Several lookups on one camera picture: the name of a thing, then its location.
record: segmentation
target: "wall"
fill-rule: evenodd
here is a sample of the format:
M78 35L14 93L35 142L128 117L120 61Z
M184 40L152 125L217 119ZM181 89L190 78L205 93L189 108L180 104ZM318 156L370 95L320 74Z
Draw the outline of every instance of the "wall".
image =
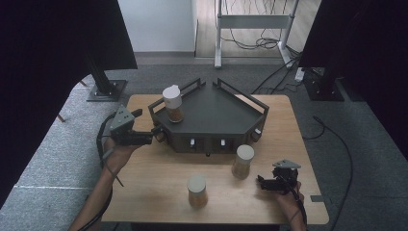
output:
M195 51L195 0L118 0L135 52Z

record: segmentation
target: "tabletop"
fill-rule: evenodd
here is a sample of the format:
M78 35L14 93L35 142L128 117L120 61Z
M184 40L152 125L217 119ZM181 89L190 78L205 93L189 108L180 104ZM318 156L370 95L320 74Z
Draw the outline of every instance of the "tabletop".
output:
M324 202L313 202L321 195L308 153L301 137L291 102L285 95L253 95L269 106L263 135L252 143L255 157L249 176L239 180L231 173L234 154L175 153L165 142L154 140L135 151L114 183L114 195L103 221L174 223L286 223L270 192L257 184L257 175L272 179L273 163L283 159L301 165L298 180L305 195L304 206L309 224L329 220ZM147 106L160 99L159 94L132 95L129 111L143 109L134 130L153 128ZM189 203L187 182L192 175L206 179L208 203L201 209Z

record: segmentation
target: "metal frame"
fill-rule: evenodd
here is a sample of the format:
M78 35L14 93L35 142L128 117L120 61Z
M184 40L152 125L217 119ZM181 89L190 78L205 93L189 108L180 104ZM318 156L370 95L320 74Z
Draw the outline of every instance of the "metal frame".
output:
M286 48L289 33L292 28L294 14L296 13L299 0L294 1L292 12L289 15L222 15L222 0L218 0L217 15L217 38L216 38L216 56L215 67L221 68L221 29L286 29L285 33L278 42L278 48L285 62L286 67L293 65L291 53Z

